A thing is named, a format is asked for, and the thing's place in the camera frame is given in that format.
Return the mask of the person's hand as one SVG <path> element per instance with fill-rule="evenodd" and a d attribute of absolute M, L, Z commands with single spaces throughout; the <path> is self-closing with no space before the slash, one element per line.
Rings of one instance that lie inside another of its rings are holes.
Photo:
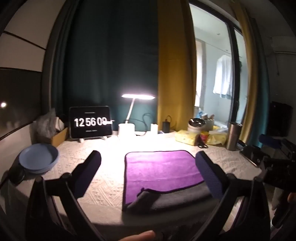
<path fill-rule="evenodd" d="M 154 240 L 156 234 L 153 230 L 149 230 L 138 235 L 131 235 L 129 237 L 122 238 L 119 241 L 150 241 Z"/>

